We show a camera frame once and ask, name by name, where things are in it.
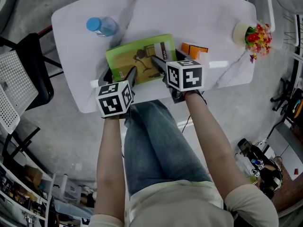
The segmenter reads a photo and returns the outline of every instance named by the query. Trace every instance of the white t-shirt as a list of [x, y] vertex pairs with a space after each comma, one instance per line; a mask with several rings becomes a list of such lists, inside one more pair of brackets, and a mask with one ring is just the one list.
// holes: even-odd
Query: white t-shirt
[[[273, 203], [256, 186], [247, 184], [231, 191], [227, 210], [214, 183], [186, 180], [158, 183], [134, 194], [130, 199], [131, 227], [232, 227], [230, 212], [237, 212], [252, 226], [278, 227]], [[94, 215], [89, 227], [122, 227], [109, 215]]]

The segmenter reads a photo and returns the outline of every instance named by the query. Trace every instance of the brown floor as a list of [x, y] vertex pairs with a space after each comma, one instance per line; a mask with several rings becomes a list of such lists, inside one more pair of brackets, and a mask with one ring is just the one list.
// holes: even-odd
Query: brown floor
[[282, 172], [282, 186], [275, 191], [272, 199], [278, 213], [303, 199], [303, 174], [292, 181], [284, 167], [282, 167]]

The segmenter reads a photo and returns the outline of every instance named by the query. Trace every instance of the blue bottle cap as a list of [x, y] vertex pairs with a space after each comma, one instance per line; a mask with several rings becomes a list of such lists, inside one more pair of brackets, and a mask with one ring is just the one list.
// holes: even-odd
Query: blue bottle cap
[[91, 17], [86, 22], [86, 28], [90, 31], [96, 31], [96, 30], [100, 29], [101, 24], [102, 24], [102, 22], [99, 18]]

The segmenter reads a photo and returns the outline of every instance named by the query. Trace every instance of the orange box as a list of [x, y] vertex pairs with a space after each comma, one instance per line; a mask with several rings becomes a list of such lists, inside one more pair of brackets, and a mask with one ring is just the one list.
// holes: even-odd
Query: orange box
[[194, 60], [198, 59], [199, 52], [208, 52], [208, 48], [200, 47], [195, 44], [182, 43], [181, 51], [190, 55]]

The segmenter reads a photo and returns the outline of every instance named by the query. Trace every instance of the tabletop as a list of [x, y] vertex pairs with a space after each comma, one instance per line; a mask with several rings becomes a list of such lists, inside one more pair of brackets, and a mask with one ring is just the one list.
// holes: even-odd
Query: tabletop
[[[87, 30], [90, 17], [111, 17], [119, 25], [112, 37]], [[107, 67], [105, 52], [120, 44], [147, 37], [173, 34], [176, 48], [182, 42], [207, 47], [210, 61], [224, 68], [210, 69], [203, 90], [250, 83], [254, 63], [249, 53], [232, 41], [238, 22], [255, 25], [256, 9], [244, 0], [79, 0], [52, 16], [53, 33], [67, 83], [79, 110], [98, 110], [95, 89]], [[135, 85], [134, 102], [170, 97], [161, 79]]]

